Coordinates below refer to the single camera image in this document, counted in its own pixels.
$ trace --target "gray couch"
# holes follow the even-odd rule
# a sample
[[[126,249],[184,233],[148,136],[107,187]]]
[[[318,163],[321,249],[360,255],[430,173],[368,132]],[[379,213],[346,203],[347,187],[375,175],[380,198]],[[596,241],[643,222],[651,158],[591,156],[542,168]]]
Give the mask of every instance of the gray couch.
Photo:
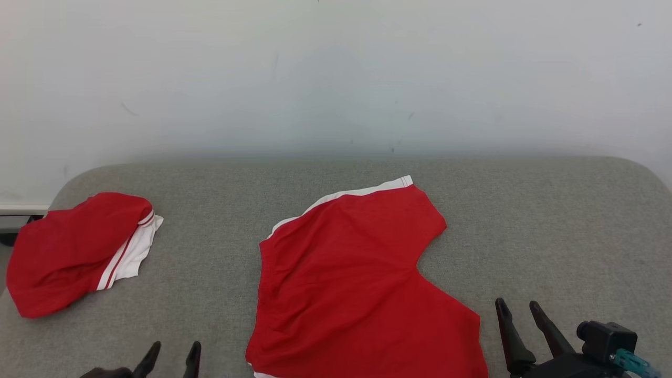
[[[140,276],[64,311],[22,319],[5,291],[1,375],[73,378],[94,366],[134,367],[160,340],[151,377],[181,377],[199,340],[202,377],[251,377],[244,352],[255,321],[258,243],[325,194],[406,174],[449,225],[420,259],[420,272],[481,316],[491,377],[508,377],[497,297],[540,361],[550,353],[530,300],[577,350],[581,321],[618,322],[638,333],[638,354],[672,373],[672,195],[641,165],[586,157],[94,169],[70,181],[52,209],[119,191],[149,199],[165,222]]]

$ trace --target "red garment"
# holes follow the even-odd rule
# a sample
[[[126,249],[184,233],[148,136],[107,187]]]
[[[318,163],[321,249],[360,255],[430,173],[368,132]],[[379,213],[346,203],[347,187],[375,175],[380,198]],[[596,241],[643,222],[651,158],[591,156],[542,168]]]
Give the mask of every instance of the red garment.
[[[445,228],[410,176],[276,225],[260,244],[255,376],[487,377],[479,316],[416,268]]]
[[[144,198],[99,193],[23,226],[7,266],[7,289],[19,314],[49,315],[138,275],[161,222]]]

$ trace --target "red fabric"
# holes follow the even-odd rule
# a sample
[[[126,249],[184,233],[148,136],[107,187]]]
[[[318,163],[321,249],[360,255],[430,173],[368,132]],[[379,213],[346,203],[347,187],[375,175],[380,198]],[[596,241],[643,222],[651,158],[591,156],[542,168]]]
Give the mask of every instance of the red fabric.
[[[345,195],[261,242],[247,361],[278,378],[485,378],[480,318],[416,263],[446,228],[411,185]]]
[[[95,291],[114,254],[151,211],[144,198],[99,193],[23,226],[7,266],[7,289],[19,314],[49,315]]]

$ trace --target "white stripe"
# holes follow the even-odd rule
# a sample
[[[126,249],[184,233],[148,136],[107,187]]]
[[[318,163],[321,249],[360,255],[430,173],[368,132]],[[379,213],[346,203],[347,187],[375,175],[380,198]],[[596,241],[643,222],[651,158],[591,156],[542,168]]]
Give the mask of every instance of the white stripe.
[[[154,210],[150,211],[149,214],[147,214],[147,216],[143,220],[138,222],[138,224],[142,225],[143,223],[147,222],[153,216],[154,216]]]
[[[277,378],[277,377],[274,377],[273,375],[264,374],[264,373],[257,373],[255,371],[254,372],[254,378]]]
[[[413,179],[411,179],[410,176],[404,176],[401,178],[398,178],[394,181],[388,181],[384,182],[381,185],[378,186],[373,186],[371,188],[364,188],[364,189],[357,189],[357,190],[346,190],[343,192],[336,192],[334,194],[330,194],[328,196],[324,196],[317,200],[314,204],[312,204],[310,207],[306,209],[306,211],[303,212],[303,214],[299,215],[299,217],[305,215],[308,211],[313,209],[314,207],[321,205],[325,202],[329,202],[332,200],[335,200],[336,198],[339,198],[341,196],[349,195],[349,196],[365,196],[367,194],[371,194],[374,192],[380,192],[381,190],[392,190],[392,189],[399,189],[399,188],[405,188],[407,186],[413,185]],[[292,218],[287,218],[283,219],[282,221],[278,222],[278,224],[273,226],[273,230],[271,230],[271,235],[268,235],[266,239],[269,237],[273,236],[273,233],[276,232],[278,227],[284,225],[285,223],[289,223],[293,221],[294,219],[297,219],[298,217],[292,217]]]
[[[122,254],[124,253],[124,248],[126,248],[126,244],[128,244],[128,239],[126,239],[126,241],[122,244],[122,246],[119,247],[114,256],[112,256],[112,260],[110,260],[108,266],[105,267],[103,275],[100,277],[100,281],[98,281],[98,287],[96,288],[96,290],[103,290],[106,288],[106,285],[108,284],[108,278],[112,273],[112,269],[114,269],[114,266],[117,264],[117,261],[119,261],[119,258],[122,257]]]
[[[150,218],[145,217],[144,225],[136,228],[133,235],[131,235],[130,240],[119,247],[117,252],[110,260],[110,263],[105,268],[103,275],[98,281],[98,287],[96,290],[109,289],[114,284],[114,281],[120,280],[122,278],[130,278],[138,275],[138,270],[140,269],[140,263],[147,257],[149,254],[149,248],[152,246],[152,241],[154,240],[154,234],[159,229],[163,223],[163,218],[160,216],[155,216],[154,219],[148,222]]]

